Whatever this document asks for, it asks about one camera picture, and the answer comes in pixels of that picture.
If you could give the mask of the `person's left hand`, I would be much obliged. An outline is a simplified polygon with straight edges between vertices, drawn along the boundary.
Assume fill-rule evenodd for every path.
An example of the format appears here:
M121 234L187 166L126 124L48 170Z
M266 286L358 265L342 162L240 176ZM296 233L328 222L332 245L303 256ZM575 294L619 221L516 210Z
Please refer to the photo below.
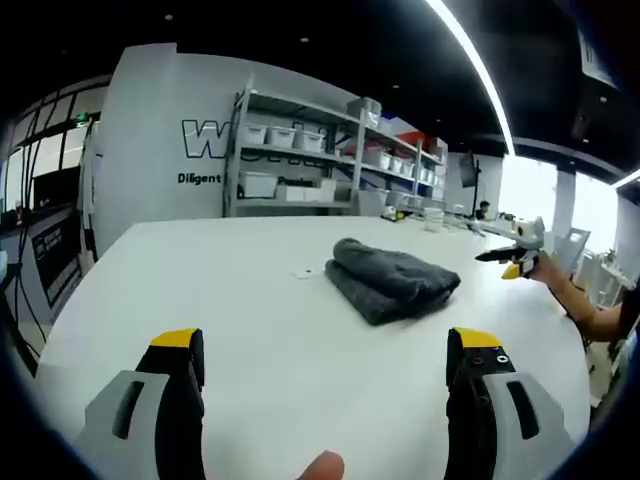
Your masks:
M343 458L325 450L297 477L297 480L342 480L345 472Z

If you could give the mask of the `person's right hand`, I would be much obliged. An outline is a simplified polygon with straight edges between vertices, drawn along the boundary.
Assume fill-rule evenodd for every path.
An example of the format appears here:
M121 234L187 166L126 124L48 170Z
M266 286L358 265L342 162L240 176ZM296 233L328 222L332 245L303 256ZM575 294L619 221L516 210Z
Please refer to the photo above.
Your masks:
M561 265L544 251L539 253L529 277L546 285L554 294L561 294L569 284L569 277Z

